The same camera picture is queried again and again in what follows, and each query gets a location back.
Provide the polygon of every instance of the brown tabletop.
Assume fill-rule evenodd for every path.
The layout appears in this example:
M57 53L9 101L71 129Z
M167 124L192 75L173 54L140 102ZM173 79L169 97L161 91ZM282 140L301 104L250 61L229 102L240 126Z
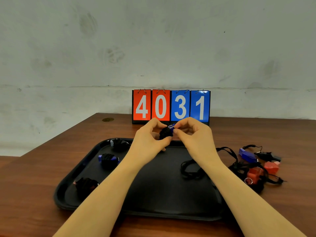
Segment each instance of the brown tabletop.
M102 119L113 117L111 122ZM216 147L235 152L262 145L282 157L282 186L266 185L261 196L307 236L316 236L316 121L211 118ZM0 236L52 236L70 216L53 202L59 182L99 142L133 138L140 125L131 115L97 113L0 168ZM226 165L232 157L219 153ZM243 236L235 222L120 217L112 236Z

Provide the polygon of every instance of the person's left hand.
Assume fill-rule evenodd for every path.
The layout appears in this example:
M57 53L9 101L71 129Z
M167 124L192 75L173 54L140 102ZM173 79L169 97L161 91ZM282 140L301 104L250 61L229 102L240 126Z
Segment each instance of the person's left hand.
M161 150L165 151L165 147L171 142L171 136L158 140L159 134L152 132L154 128L161 130L164 127L167 127L167 125L161 123L157 118L153 118L148 121L146 125L136 132L130 150L124 159L132 159L134 163L143 167L145 164L154 159Z

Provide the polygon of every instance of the white digit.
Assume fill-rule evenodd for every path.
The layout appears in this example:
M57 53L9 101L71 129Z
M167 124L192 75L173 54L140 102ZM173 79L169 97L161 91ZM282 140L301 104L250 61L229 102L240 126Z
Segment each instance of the white digit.
M195 104L196 106L200 105L200 120L202 120L204 112L204 96L201 96L201 98Z
M142 99L140 100L137 108L136 108L137 114L143 114L143 118L146 118L146 114L148 114L148 110L146 110L146 96L143 95Z
M183 119L186 115L186 108L184 107L185 104L185 97L183 95L178 95L175 99L176 102L178 102L179 100L182 100L182 103L179 104L179 108L182 109L182 114L179 115L178 112L175 112L174 115L176 116L176 118L178 119Z
M159 101L160 99L162 100L162 114L160 115L159 113ZM156 116L161 119L164 118L166 115L166 110L167 110L167 102L166 102L166 98L163 95L159 95L156 99L156 103L155 103L155 109L156 109Z

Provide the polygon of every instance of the hand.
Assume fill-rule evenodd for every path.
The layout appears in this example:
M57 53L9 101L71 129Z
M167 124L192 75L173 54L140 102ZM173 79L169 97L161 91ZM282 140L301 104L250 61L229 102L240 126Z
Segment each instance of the hand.
M178 121L173 133L184 143L191 157L201 166L205 161L221 163L216 153L212 130L192 117Z
M162 140L159 139L159 134L152 132L154 128L163 129L167 127L157 118L153 118L146 125L141 127L134 137L133 143L125 158L132 159L132 162L140 168L150 162L165 147L171 142L171 136Z

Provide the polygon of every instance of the person's right arm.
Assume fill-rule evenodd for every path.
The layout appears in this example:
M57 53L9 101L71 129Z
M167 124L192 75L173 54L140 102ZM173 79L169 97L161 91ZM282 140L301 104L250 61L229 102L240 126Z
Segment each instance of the person's right arm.
M189 117L174 128L191 157L219 189L246 237L305 236L222 163L207 125Z

